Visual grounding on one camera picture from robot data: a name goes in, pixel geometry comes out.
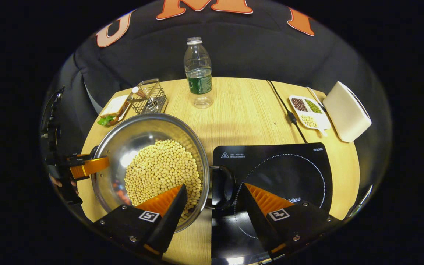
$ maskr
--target wire basket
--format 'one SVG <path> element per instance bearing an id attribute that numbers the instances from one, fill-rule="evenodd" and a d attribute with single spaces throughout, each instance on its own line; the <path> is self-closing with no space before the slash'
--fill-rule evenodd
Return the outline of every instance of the wire basket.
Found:
<path id="1" fill-rule="evenodd" d="M 137 114 L 165 112 L 168 99 L 158 78 L 142 81 L 137 86 L 146 97 L 142 98 L 131 92 L 127 98 Z"/>

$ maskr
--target person's hand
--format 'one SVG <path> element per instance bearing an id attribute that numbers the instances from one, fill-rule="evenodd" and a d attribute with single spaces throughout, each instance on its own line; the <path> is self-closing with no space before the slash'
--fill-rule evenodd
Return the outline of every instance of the person's hand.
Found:
<path id="1" fill-rule="evenodd" d="M 49 174 L 49 177 L 50 177 L 50 180 L 52 181 L 52 183 L 53 183 L 54 185 L 59 186 L 59 187 L 62 187 L 62 183 L 61 183 L 58 179 L 54 178 L 54 177 L 53 177 L 52 175 L 50 175 L 50 174 Z M 71 181 L 71 185 L 72 185 L 73 187 L 76 187 L 76 182 Z"/>

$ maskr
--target black induction cooker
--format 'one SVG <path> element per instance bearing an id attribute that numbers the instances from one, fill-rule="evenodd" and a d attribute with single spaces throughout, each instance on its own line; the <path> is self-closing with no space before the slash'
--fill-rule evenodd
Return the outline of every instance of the black induction cooker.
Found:
<path id="1" fill-rule="evenodd" d="M 212 211 L 212 265 L 241 265 L 269 258 L 244 205 L 237 200 L 246 182 L 292 203 L 308 201 L 330 212 L 332 176 L 323 143 L 218 146 L 213 164 L 225 166 L 236 180 L 237 196 L 229 208 Z M 219 176 L 212 182 L 212 203 L 222 197 Z"/>

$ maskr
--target pot handle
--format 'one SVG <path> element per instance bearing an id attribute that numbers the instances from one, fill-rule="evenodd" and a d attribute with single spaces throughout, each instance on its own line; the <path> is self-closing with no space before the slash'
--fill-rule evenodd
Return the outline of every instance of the pot handle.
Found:
<path id="1" fill-rule="evenodd" d="M 224 181 L 222 199 L 216 205 L 212 205 L 212 201 L 208 201 L 205 207 L 216 211 L 222 211 L 230 207 L 235 200 L 238 190 L 235 176 L 226 166 L 209 166 L 209 168 L 215 171 L 221 171 L 227 179 Z"/>

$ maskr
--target wooden table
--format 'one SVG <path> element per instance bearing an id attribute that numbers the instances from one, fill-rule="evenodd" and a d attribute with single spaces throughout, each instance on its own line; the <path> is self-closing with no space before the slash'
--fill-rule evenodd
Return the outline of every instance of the wooden table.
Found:
<path id="1" fill-rule="evenodd" d="M 213 105 L 208 109 L 196 109 L 185 79 L 161 82 L 169 99 L 165 112 L 192 128 L 201 140 L 211 165 L 216 146 L 303 143 L 299 131 L 287 121 L 285 110 L 267 81 L 214 77 L 212 83 Z M 289 109 L 292 109 L 289 95 L 313 98 L 304 87 L 281 82 L 273 84 Z M 126 89 L 116 92 L 113 97 L 129 93 L 130 90 Z M 315 93 L 323 101 L 325 94 Z M 123 120 L 135 114 L 130 109 Z M 99 145 L 113 127 L 106 128 L 94 123 L 82 153 L 88 154 L 94 146 Z M 360 168 L 354 143 L 341 141 L 333 125 L 332 129 L 325 131 L 328 137 L 322 137 L 316 130 L 306 129 L 300 122 L 299 127 L 308 142 L 322 142 L 326 147 L 333 176 L 330 215 L 343 219 L 355 203 L 359 188 Z M 96 221 L 106 215 L 94 195 L 91 179 L 78 181 L 78 191 L 83 200 L 81 206 L 90 220 Z M 192 225 L 175 233 L 163 259 L 177 264 L 210 264 L 211 218 L 211 210 L 204 209 Z"/>

